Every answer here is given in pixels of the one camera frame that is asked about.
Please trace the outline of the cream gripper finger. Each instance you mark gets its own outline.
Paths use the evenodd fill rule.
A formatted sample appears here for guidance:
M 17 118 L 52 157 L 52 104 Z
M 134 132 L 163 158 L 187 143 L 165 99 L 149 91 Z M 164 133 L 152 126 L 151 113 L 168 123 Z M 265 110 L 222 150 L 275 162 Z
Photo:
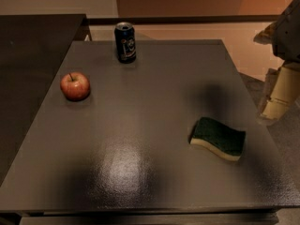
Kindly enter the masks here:
M 279 69 L 270 68 L 265 76 L 257 121 L 273 125 L 300 96 L 300 64 L 284 62 Z

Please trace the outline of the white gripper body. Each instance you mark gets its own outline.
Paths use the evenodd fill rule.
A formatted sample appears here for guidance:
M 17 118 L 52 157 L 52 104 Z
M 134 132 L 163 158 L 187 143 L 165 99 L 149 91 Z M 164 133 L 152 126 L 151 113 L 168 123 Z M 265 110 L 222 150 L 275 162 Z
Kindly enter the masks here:
M 271 44 L 274 56 L 300 63 L 300 0 L 292 0 L 275 22 L 258 33 L 254 42 Z

